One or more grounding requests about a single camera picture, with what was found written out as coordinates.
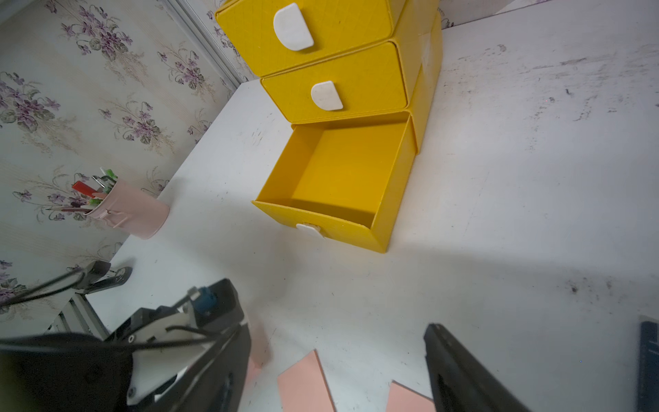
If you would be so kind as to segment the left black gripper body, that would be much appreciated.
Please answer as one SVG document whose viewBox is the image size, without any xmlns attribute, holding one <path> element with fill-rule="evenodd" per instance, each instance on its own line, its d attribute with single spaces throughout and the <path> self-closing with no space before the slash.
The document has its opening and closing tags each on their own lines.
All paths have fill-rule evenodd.
<svg viewBox="0 0 659 412">
<path fill-rule="evenodd" d="M 245 388 L 249 327 L 229 328 L 154 404 L 155 411 L 236 411 Z"/>
</svg>

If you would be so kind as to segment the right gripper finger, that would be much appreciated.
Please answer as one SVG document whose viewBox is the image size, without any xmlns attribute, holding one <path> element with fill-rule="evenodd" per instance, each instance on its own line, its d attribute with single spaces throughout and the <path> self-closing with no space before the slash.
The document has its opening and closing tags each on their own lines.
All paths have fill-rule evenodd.
<svg viewBox="0 0 659 412">
<path fill-rule="evenodd" d="M 429 324 L 424 342 L 435 410 L 529 411 L 442 324 Z"/>
</svg>

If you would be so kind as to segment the pink sticky pad large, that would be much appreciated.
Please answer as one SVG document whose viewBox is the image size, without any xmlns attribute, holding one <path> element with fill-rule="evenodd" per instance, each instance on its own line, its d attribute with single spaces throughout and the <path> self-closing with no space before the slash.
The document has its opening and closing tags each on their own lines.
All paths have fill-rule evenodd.
<svg viewBox="0 0 659 412">
<path fill-rule="evenodd" d="M 336 410 L 317 350 L 280 374 L 277 385 L 284 412 Z"/>
</svg>

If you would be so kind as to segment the yellow plastic drawer cabinet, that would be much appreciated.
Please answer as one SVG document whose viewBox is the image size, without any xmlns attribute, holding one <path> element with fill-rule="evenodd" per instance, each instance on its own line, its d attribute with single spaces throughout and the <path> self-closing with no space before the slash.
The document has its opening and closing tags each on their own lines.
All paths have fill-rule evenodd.
<svg viewBox="0 0 659 412">
<path fill-rule="evenodd" d="M 228 1 L 216 21 L 292 127 L 255 199 L 386 252 L 441 70 L 435 1 Z"/>
</svg>

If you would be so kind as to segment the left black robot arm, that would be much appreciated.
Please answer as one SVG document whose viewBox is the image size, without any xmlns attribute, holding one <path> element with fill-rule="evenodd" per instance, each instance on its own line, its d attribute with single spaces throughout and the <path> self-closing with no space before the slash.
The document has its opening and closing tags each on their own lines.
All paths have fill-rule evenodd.
<svg viewBox="0 0 659 412">
<path fill-rule="evenodd" d="M 137 393 L 136 355 L 209 345 L 182 377 L 146 411 L 236 411 L 245 387 L 252 340 L 247 325 L 169 342 L 106 343 L 82 334 L 54 334 L 1 342 L 3 411 L 129 411 Z"/>
</svg>

